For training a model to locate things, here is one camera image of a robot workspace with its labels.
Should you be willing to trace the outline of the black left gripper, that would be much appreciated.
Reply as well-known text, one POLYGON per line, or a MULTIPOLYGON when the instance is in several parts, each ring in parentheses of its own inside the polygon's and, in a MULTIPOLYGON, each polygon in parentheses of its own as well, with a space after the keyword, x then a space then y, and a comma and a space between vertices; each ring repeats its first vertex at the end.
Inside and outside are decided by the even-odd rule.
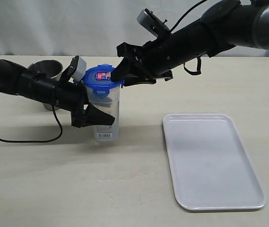
POLYGON ((95 106, 110 108, 113 100, 109 96, 93 94, 89 99, 83 83, 58 82, 55 86, 53 104, 71 113, 71 125, 77 128, 93 125, 112 125, 115 117, 95 106))

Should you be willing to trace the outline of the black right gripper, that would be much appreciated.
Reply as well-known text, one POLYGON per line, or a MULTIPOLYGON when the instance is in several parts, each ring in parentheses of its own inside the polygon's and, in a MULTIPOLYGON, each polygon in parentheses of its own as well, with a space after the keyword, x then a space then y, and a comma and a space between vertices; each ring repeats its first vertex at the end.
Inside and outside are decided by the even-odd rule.
POLYGON ((169 33, 154 41, 148 41, 143 46, 126 42, 118 45, 117 56, 122 57, 122 61, 111 72, 111 81, 123 80, 123 85, 130 87, 154 85, 158 79, 173 79, 172 57, 168 50, 168 41, 172 36, 172 33, 169 33))

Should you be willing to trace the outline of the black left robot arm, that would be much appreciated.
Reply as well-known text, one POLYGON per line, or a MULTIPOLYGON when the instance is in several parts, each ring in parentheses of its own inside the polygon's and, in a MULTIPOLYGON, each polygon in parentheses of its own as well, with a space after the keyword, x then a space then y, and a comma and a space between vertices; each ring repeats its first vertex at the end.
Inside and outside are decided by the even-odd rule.
POLYGON ((83 83, 69 81, 76 72, 79 56, 75 56, 60 80, 48 78, 17 63, 0 59, 0 93, 22 96, 54 105, 71 113, 71 125, 77 128, 112 125, 115 117, 93 106, 83 83))

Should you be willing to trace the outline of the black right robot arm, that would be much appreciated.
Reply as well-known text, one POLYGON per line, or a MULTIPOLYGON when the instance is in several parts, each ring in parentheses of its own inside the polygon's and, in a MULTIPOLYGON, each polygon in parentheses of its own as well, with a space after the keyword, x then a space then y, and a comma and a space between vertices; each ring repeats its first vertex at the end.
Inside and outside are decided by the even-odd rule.
POLYGON ((269 0, 253 0, 249 5, 222 0, 179 30, 168 28, 149 9, 142 10, 137 21, 155 40, 142 46, 117 46, 121 62, 112 71, 111 80, 122 81, 126 87, 169 81, 174 68, 237 46, 269 50, 269 0))

